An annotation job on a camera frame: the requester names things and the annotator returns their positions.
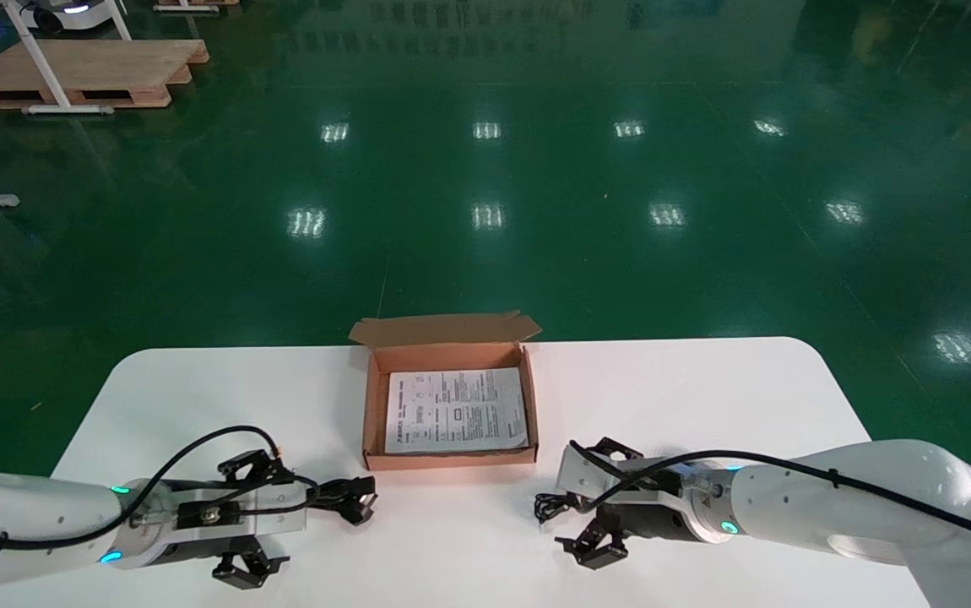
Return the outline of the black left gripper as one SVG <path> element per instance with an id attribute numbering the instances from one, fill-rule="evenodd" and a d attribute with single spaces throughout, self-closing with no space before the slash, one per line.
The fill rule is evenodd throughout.
<path id="1" fill-rule="evenodd" d="M 216 581 L 235 589 L 261 589 L 290 558 L 279 536 L 306 528 L 306 487 L 285 482 L 241 494 L 210 507 L 236 491 L 227 482 L 269 480 L 284 469 L 278 455 L 257 449 L 220 462 L 223 481 L 163 480 L 117 531 L 110 561 L 115 568 L 220 557 Z M 263 553 L 227 553 L 258 546 Z"/>

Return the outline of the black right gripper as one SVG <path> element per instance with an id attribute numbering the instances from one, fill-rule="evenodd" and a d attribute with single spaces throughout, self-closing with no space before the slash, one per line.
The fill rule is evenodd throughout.
<path id="1" fill-rule="evenodd" d="M 591 447 L 613 461 L 644 459 L 623 443 L 604 437 Z M 736 470 L 667 469 L 643 487 L 612 497 L 612 512 L 626 534 L 645 539 L 722 544 L 743 535 L 732 499 Z M 601 569 L 628 558 L 624 531 L 591 520 L 577 538 L 562 538 L 564 553 L 579 566 Z"/>

